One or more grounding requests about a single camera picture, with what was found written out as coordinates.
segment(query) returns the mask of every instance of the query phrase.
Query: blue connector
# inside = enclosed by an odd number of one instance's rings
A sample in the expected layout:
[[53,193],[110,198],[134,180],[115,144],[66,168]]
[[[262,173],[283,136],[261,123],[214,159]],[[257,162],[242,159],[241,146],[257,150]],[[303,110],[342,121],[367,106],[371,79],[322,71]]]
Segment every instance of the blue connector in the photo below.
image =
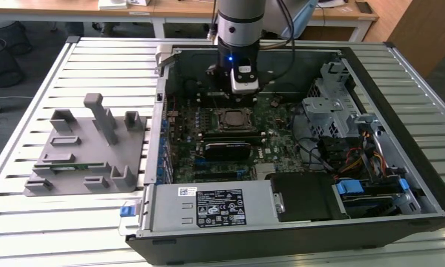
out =
[[119,207],[119,217],[133,217],[135,215],[134,206]]
[[398,180],[398,183],[401,184],[401,188],[402,188],[403,191],[409,190],[409,184],[407,184],[407,181],[403,178],[401,178]]
[[245,170],[237,171],[237,179],[241,179],[243,173],[245,173]]
[[358,194],[363,192],[361,182],[358,180],[342,180],[335,185],[339,195]]

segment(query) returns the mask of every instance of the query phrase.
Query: metal slat table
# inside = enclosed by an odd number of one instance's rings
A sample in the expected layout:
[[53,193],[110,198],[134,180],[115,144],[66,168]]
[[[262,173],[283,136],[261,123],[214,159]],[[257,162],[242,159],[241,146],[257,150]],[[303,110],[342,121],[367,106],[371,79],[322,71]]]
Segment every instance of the metal slat table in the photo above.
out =
[[[21,192],[39,156],[54,108],[77,117],[86,93],[106,98],[114,116],[138,110],[147,117],[158,76],[159,44],[207,44],[194,39],[82,38],[66,43],[0,156],[0,266],[149,266],[118,234],[119,206],[141,197],[147,142],[141,150],[138,190],[131,193],[25,197]],[[299,42],[301,46],[350,46],[410,134],[445,181],[445,104],[395,49],[382,44]],[[367,100],[355,90],[370,110]],[[235,260],[195,266],[445,266],[445,228],[414,234],[378,249]]]

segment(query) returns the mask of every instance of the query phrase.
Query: blue latch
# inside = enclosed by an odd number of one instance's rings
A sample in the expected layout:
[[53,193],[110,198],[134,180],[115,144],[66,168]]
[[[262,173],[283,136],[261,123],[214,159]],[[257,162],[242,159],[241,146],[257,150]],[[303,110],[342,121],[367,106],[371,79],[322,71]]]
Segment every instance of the blue latch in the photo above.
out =
[[362,193],[362,185],[358,180],[342,180],[335,184],[339,195]]
[[134,206],[119,207],[119,217],[133,217],[135,215],[134,211]]
[[409,184],[407,184],[407,181],[403,178],[401,178],[398,180],[398,183],[401,184],[401,188],[402,188],[403,191],[409,190]]

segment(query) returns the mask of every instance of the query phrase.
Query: green pcb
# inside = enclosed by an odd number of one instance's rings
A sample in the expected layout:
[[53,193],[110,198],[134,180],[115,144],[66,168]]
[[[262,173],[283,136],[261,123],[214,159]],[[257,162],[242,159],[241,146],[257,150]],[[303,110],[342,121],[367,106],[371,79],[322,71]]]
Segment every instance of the green pcb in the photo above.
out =
[[[218,131],[217,114],[227,108],[199,108],[195,101],[175,99],[174,110],[178,111],[178,116],[169,118],[174,184],[218,181],[194,179],[197,174],[215,173],[230,173],[231,176],[235,174],[234,179],[241,181],[254,180],[254,165],[261,163],[271,163],[275,172],[302,171],[295,141],[286,126],[290,123],[294,104],[274,105],[273,101],[274,96],[258,95],[254,107],[246,108],[250,110],[251,126],[263,132],[265,139],[261,145],[251,146],[249,158],[243,161],[207,162],[202,156],[198,133]],[[203,114],[209,116],[206,125],[201,121]]]

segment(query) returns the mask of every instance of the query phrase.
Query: black cable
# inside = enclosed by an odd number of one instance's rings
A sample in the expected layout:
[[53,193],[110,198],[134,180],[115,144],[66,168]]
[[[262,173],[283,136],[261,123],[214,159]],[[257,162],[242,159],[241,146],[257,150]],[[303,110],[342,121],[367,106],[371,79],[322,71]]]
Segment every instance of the black cable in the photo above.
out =
[[289,40],[291,42],[291,58],[290,58],[290,63],[289,63],[289,66],[287,66],[286,70],[283,72],[281,72],[279,74],[274,75],[271,77],[271,80],[277,80],[281,77],[283,77],[286,75],[286,73],[290,71],[290,69],[293,67],[293,64],[295,62],[295,40],[294,40],[294,37],[295,37],[295,27],[293,25],[291,15],[290,15],[289,9],[286,8],[283,0],[277,0],[277,5],[279,7],[279,11],[282,12],[282,15],[283,15],[283,18],[285,18],[285,22],[286,22],[286,26],[287,26],[287,28],[290,30],[290,38],[289,38]]
[[307,164],[307,166],[306,166],[306,170],[309,170],[309,171],[322,171],[322,170],[319,170],[319,169],[310,169],[310,165],[313,164],[313,165],[322,165],[319,162],[313,162],[311,161],[311,155],[313,155],[313,150],[314,149],[318,149],[317,147],[314,147],[314,148],[311,148],[310,149],[310,155],[309,155],[309,162],[302,162],[302,164]]
[[303,114],[305,114],[305,117],[306,117],[307,122],[310,122],[310,118],[309,118],[309,116],[307,116],[307,114],[306,114],[303,105],[299,105],[299,107],[301,107],[302,110],[303,110]]
[[325,25],[326,25],[326,19],[325,19],[325,8],[322,8],[318,4],[317,4],[318,8],[321,8],[321,14],[323,16],[323,25],[321,27],[321,30],[319,30],[319,40],[321,40],[321,37],[323,36],[323,30],[325,30]]
[[311,153],[301,144],[299,144],[299,140],[302,139],[309,139],[309,140],[313,140],[314,138],[313,137],[301,137],[301,138],[295,138],[295,134],[293,133],[293,128],[291,128],[291,136],[293,136],[293,139],[297,140],[297,146],[301,148],[301,150],[303,150],[319,163],[321,165],[323,165],[325,169],[330,172],[337,172],[334,170],[334,168],[327,164],[326,161],[323,161],[317,155],[314,155],[314,153]]
[[217,19],[217,16],[215,16],[215,0],[214,0],[213,15],[210,17],[210,27],[209,27],[209,29],[214,29],[215,19]]

